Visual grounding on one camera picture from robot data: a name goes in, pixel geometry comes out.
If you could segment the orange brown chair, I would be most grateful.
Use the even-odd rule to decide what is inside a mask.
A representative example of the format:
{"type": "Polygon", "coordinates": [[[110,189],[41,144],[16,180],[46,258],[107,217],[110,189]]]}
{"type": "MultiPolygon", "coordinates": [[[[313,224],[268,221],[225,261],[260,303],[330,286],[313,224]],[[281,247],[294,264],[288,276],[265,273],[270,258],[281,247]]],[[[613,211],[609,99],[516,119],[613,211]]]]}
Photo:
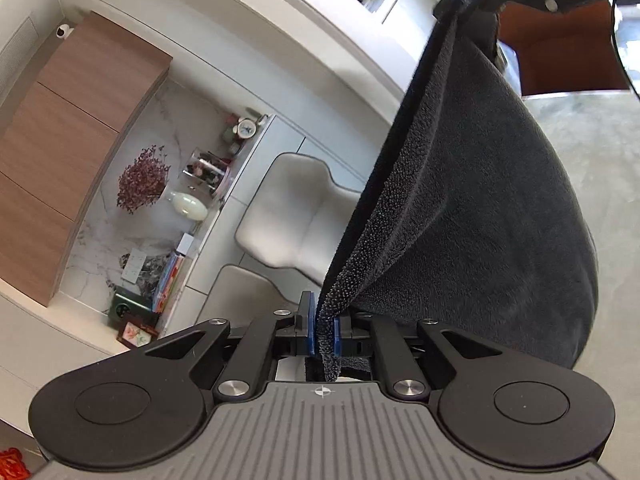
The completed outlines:
{"type": "Polygon", "coordinates": [[[564,14],[509,3],[500,14],[499,39],[518,57],[526,96],[626,90],[628,77],[612,30],[612,6],[606,0],[564,14]]]}

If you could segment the clear cosmetics organizer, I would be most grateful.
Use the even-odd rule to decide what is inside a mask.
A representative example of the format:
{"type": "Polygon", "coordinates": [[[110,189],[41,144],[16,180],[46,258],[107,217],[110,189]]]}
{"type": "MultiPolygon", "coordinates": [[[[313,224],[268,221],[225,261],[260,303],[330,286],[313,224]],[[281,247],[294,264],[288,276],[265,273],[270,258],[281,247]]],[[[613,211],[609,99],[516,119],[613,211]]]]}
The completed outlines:
{"type": "Polygon", "coordinates": [[[224,193],[232,182],[231,160],[197,148],[182,172],[198,186],[204,185],[210,196],[224,193]]]}

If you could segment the small alarm clock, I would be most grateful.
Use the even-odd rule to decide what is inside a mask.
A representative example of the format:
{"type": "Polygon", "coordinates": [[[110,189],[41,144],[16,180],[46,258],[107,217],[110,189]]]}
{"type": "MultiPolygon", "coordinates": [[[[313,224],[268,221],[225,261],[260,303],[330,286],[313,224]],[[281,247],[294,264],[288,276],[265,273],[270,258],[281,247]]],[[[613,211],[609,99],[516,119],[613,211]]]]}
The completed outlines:
{"type": "Polygon", "coordinates": [[[250,140],[257,133],[257,124],[253,119],[240,118],[233,131],[240,140],[250,140]]]}

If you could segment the wooden wall cabinet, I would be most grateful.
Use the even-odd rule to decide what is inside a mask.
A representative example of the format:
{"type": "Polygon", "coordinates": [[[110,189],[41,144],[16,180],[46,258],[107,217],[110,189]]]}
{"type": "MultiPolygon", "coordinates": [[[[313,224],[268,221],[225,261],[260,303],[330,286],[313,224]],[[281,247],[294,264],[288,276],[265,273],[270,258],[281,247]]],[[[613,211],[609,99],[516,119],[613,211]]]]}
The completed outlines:
{"type": "Polygon", "coordinates": [[[171,56],[91,12],[44,64],[1,136],[1,277],[45,306],[107,166],[171,56]]]}

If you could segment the beige chair near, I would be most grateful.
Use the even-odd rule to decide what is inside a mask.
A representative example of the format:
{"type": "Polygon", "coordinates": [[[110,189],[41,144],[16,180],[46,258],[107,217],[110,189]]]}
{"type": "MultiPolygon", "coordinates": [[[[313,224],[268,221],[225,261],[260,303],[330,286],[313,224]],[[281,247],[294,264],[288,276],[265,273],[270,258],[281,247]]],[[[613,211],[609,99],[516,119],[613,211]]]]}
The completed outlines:
{"type": "Polygon", "coordinates": [[[321,285],[359,199],[358,192],[334,181],[322,160],[282,153],[262,178],[234,238],[265,266],[294,269],[321,285]]]}

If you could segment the dried red flower bouquet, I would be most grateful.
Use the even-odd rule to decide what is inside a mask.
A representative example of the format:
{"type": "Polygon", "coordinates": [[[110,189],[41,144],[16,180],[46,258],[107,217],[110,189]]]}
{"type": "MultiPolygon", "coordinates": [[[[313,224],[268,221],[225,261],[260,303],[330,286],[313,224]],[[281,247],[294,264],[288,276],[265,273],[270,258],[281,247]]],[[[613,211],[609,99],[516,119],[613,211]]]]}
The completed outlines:
{"type": "Polygon", "coordinates": [[[118,178],[117,207],[134,214],[154,205],[166,188],[169,170],[163,145],[144,148],[118,178]]]}

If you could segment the stack of books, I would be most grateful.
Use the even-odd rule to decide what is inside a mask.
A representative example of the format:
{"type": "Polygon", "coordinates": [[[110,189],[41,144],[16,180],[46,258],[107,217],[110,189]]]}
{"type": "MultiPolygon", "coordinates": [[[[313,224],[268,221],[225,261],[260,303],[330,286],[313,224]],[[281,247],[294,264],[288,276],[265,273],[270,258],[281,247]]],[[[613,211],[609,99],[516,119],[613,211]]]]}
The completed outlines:
{"type": "Polygon", "coordinates": [[[157,288],[155,289],[152,311],[154,313],[163,313],[167,304],[168,297],[171,293],[172,286],[182,267],[184,255],[180,252],[173,252],[164,267],[163,273],[160,274],[157,288]]]}

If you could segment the blue and grey towel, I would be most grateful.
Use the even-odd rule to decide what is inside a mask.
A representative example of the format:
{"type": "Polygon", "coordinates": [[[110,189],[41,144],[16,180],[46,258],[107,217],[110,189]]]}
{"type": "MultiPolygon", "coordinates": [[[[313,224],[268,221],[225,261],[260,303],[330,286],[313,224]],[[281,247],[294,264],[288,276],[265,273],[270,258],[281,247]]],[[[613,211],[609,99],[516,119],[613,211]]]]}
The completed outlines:
{"type": "Polygon", "coordinates": [[[443,322],[575,365],[598,306],[597,256],[544,132],[499,72],[498,18],[439,13],[323,281],[313,380],[348,365],[350,309],[443,322]]]}

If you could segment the white vase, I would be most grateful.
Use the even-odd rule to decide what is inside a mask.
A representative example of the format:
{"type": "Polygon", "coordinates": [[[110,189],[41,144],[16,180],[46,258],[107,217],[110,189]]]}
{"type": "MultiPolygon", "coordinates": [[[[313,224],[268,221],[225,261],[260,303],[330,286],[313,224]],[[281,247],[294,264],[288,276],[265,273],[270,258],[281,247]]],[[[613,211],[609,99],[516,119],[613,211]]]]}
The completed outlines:
{"type": "Polygon", "coordinates": [[[208,215],[207,207],[195,196],[183,192],[168,191],[167,200],[178,214],[192,221],[203,221],[208,215]]]}

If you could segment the framed picture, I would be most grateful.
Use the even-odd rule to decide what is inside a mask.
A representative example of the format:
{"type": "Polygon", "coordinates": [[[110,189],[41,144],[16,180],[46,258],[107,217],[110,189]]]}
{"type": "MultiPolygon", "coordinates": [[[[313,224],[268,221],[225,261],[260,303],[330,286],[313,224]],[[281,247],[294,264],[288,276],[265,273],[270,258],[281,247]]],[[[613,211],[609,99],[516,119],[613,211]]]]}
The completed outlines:
{"type": "Polygon", "coordinates": [[[157,337],[158,333],[154,328],[129,320],[122,323],[117,340],[129,349],[137,349],[152,344],[157,337]]]}

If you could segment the dark green box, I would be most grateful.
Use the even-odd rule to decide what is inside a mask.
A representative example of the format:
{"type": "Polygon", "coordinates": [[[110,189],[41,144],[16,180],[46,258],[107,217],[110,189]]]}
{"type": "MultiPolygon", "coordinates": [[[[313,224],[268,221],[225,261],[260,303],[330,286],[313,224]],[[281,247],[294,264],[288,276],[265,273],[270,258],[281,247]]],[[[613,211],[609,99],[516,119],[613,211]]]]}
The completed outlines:
{"type": "Polygon", "coordinates": [[[107,317],[113,325],[122,322],[126,315],[132,315],[144,324],[154,327],[160,315],[154,312],[149,303],[141,296],[127,289],[118,288],[114,292],[107,317]]]}

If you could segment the red hanging decoration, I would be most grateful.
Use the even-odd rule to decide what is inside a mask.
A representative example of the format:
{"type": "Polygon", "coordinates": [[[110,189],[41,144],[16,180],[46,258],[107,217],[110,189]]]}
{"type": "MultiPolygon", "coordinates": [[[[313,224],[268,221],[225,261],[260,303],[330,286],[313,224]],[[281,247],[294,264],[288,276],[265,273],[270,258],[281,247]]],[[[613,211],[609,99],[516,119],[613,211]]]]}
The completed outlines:
{"type": "Polygon", "coordinates": [[[27,480],[32,476],[18,448],[0,452],[0,480],[27,480]]]}

